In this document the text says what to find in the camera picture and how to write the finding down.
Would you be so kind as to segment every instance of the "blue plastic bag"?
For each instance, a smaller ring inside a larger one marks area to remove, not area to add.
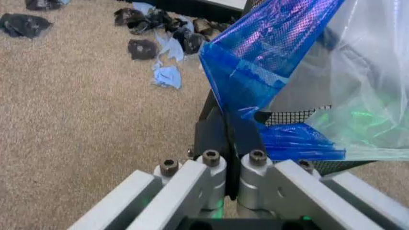
[[[200,50],[222,111],[253,119],[288,83],[343,0],[267,0]],[[345,150],[299,123],[260,126],[275,160],[343,159]]]

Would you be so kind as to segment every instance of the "light blue paper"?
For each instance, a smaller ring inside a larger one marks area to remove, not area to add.
[[[132,5],[134,6],[135,10],[141,11],[145,16],[148,15],[150,9],[155,8],[151,4],[144,2],[133,2]]]
[[[176,66],[162,67],[154,71],[155,84],[180,89],[182,86],[181,73]]]
[[[177,62],[183,60],[184,53],[182,46],[178,42],[178,40],[174,39],[173,37],[171,38],[161,37],[156,31],[155,37],[159,44],[162,46],[162,50],[159,52],[157,56],[157,62],[152,67],[153,70],[160,68],[162,66],[162,62],[159,60],[159,57],[160,55],[166,53],[167,51],[169,51],[168,59],[175,58]]]

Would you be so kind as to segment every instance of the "bolt head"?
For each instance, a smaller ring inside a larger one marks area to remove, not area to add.
[[[256,166],[263,166],[267,162],[267,155],[264,151],[253,149],[250,152],[250,163]]]
[[[209,167],[218,166],[220,163],[220,153],[213,149],[204,151],[202,158],[203,163]]]
[[[314,170],[314,165],[311,161],[307,161],[307,160],[299,160],[298,161],[298,165],[303,168],[305,171],[307,171],[308,173],[312,173]]]
[[[179,162],[176,159],[166,159],[159,165],[160,173],[164,176],[173,176],[179,169]]]

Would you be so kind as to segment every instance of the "black plastic part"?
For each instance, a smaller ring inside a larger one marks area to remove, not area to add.
[[[177,230],[319,230],[310,220],[185,218]]]
[[[252,150],[266,152],[259,131],[250,120],[244,120],[234,114],[226,114],[227,138],[232,151],[226,156],[226,195],[231,200],[237,198],[240,180],[240,160]]]
[[[209,93],[207,94],[207,98],[203,106],[202,112],[200,113],[199,121],[207,119],[210,111],[214,107],[217,107],[217,101],[216,101],[215,96],[213,95],[213,92],[209,90]]]
[[[226,136],[225,123],[217,107],[213,107],[208,118],[198,121],[194,130],[194,159],[206,150],[216,150],[226,158],[230,151]]]

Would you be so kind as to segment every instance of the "carpet floor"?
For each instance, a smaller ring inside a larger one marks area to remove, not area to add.
[[[34,40],[0,33],[0,229],[65,229],[134,170],[186,159],[207,79],[191,57],[165,61],[178,66],[180,90],[152,84],[155,61],[133,62],[127,42],[154,35],[115,27],[113,12],[122,7],[130,4],[72,0],[33,12],[23,0],[0,1],[0,14],[54,24]],[[409,163],[353,172],[409,204]]]

